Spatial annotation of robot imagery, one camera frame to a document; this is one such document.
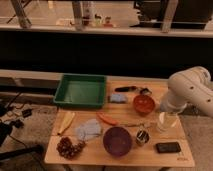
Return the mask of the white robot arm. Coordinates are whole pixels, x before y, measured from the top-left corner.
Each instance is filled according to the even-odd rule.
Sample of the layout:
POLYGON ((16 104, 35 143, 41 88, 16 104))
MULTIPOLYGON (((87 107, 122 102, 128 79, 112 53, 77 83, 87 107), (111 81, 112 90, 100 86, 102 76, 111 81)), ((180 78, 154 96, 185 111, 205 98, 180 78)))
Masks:
POLYGON ((172 74, 167 82, 168 91, 160 102, 163 112, 181 113, 191 103, 213 118, 213 90, 210 72, 201 66, 172 74))

